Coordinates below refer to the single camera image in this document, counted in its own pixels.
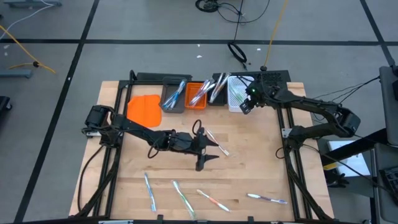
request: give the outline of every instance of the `wooden tabletop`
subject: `wooden tabletop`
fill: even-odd
[[[113,106],[117,87],[118,82],[103,82],[98,104]],[[288,83],[288,88],[296,95],[305,95],[303,83]],[[132,96],[161,93],[160,85],[134,85],[132,88]],[[293,109],[293,114],[296,125],[313,125],[310,113]],[[248,115],[243,115],[230,113],[228,106],[207,106],[201,111],[163,113],[160,126],[153,129],[175,129],[178,132],[190,133],[197,119],[201,119],[203,127],[215,134],[217,141],[230,155],[226,157],[217,147],[207,147],[207,154],[219,155],[220,158],[206,162],[205,168],[197,172],[195,156],[159,152],[153,159],[148,159],[148,143],[126,134],[111,218],[153,220],[158,214],[162,214],[166,220],[189,220],[190,216],[184,203],[172,185],[172,180],[177,180],[198,219],[245,221],[248,216],[253,216],[255,221],[294,221],[285,162],[275,157],[276,150],[282,146],[276,111],[270,107],[255,108]],[[81,168],[99,148],[99,140],[97,137],[87,141]],[[317,146],[314,140],[307,140],[305,143]],[[306,147],[301,148],[300,152],[308,191],[326,214],[333,217],[319,154]],[[104,150],[91,161],[85,172],[81,192],[82,206],[98,187],[103,156]],[[155,197],[156,212],[150,210],[150,198],[144,182],[145,172],[149,176]],[[77,187],[78,185],[70,209],[71,215],[78,211]],[[223,211],[207,198],[198,195],[197,189],[221,202],[231,213]],[[284,199],[288,204],[248,198],[246,193]],[[104,213],[107,196],[106,189],[100,214]],[[298,189],[297,198],[300,202],[301,217],[304,217],[302,196]]]

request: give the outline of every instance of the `orange bin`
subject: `orange bin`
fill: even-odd
[[[198,103],[195,106],[189,106],[189,102],[193,99],[195,94],[198,92],[200,87],[203,85],[203,83],[187,83],[187,87],[185,89],[185,107],[188,109],[194,109],[194,110],[203,110],[206,107],[206,102],[207,102],[207,93],[200,98]]]

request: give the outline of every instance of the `orange towel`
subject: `orange towel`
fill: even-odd
[[[159,95],[134,96],[127,105],[127,118],[147,128],[160,125],[162,110]]]

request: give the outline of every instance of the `floor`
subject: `floor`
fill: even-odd
[[[10,96],[14,105],[0,130],[0,223],[67,217],[86,144],[80,128],[102,81],[127,79],[130,69],[186,73],[194,80],[243,71],[226,46],[236,25],[216,12],[199,11],[194,0],[61,2],[62,7],[10,29],[57,74],[38,68],[30,79],[0,79],[0,95]],[[266,3],[245,1],[243,13],[253,19]],[[249,71],[264,63],[282,5],[283,0],[272,0],[258,21],[239,26],[236,40],[251,63]],[[389,54],[398,60],[397,8],[395,0],[290,1],[269,70],[289,70],[292,81],[304,82],[309,97],[368,81],[389,65]],[[0,25],[8,27],[34,10],[9,8],[0,0]],[[230,11],[222,13],[236,19]],[[26,62],[31,59],[16,44],[0,40],[0,68]],[[345,105],[362,119],[358,135],[385,127],[378,82]],[[330,196],[336,218],[370,218],[368,198],[341,189],[330,189]]]

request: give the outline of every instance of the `black metal frame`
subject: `black metal frame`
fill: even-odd
[[[130,72],[130,80],[120,80],[119,85],[118,85],[118,92],[116,93],[116,101],[114,104],[114,109],[115,111],[120,110],[121,106],[121,98],[122,98],[122,93],[125,88],[127,88],[127,93],[126,93],[126,98],[124,102],[124,108],[123,108],[123,115],[126,115],[127,113],[127,104],[130,101],[131,98],[131,92],[132,88],[134,85],[162,85],[162,81],[156,80],[156,81],[140,81],[136,78],[135,74],[133,71]],[[281,131],[281,141],[283,145],[283,150],[285,153],[285,165],[286,166],[291,166],[292,161],[290,160],[290,155],[289,155],[289,148],[287,147],[283,137],[282,137],[282,128],[285,128],[285,123],[284,123],[284,117],[283,117],[283,112],[282,108],[277,108],[277,116],[278,116],[278,121],[279,121],[279,128]],[[287,112],[287,118],[288,118],[288,123],[290,128],[294,126],[294,119],[293,119],[293,113],[291,108],[286,109]],[[114,162],[116,163],[116,166],[119,166],[119,160],[120,160],[120,155],[121,155],[121,150],[122,150],[122,143],[123,143],[123,137],[124,135],[121,136],[121,142],[119,147],[114,148],[115,149],[115,157],[114,157]],[[103,184],[104,179],[106,177],[107,171],[108,171],[108,166],[109,166],[109,160],[110,160],[110,155],[111,151],[113,149],[110,147],[106,148],[104,160],[103,160],[103,166],[101,170],[101,176],[99,178],[99,185]],[[294,157],[295,157],[295,163],[296,163],[296,169],[297,169],[297,174],[298,178],[300,181],[303,183],[304,188],[305,186],[305,177],[304,177],[304,170],[302,166],[302,160],[301,160],[301,155],[299,151],[294,151]],[[111,209],[112,209],[112,203],[113,203],[113,197],[114,197],[114,191],[116,188],[116,179],[117,179],[117,172],[118,170],[116,169],[116,175],[112,178],[110,184],[109,184],[109,192],[108,192],[108,198],[106,201],[106,209],[105,209],[105,214],[101,218],[103,219],[109,219],[111,216]],[[303,196],[303,206],[305,210],[305,218],[300,217],[300,210],[299,210],[299,203],[297,201],[297,193],[295,189],[295,184],[294,181],[290,176],[288,176],[288,182],[289,182],[289,190],[290,190],[290,196],[292,200],[292,208],[293,208],[293,214],[294,214],[294,219],[295,222],[305,222],[305,223],[314,223],[314,222],[322,222],[322,223],[328,223],[328,222],[335,222],[334,220],[321,220],[321,221],[315,221],[312,220],[312,210],[310,208],[309,202],[306,200],[306,198]],[[101,197],[97,200],[97,202],[94,205],[93,209],[93,217],[98,217],[99,212],[100,212],[100,205],[101,205]],[[134,220],[135,223],[137,222],[142,222],[142,223],[154,223],[154,222],[160,222],[160,223],[167,223],[169,221],[163,221],[163,216],[159,215],[157,220]],[[254,221],[254,217],[248,217],[247,222],[233,222],[233,223],[252,223]],[[213,222],[213,221],[207,221],[207,223],[219,223],[219,222]]]

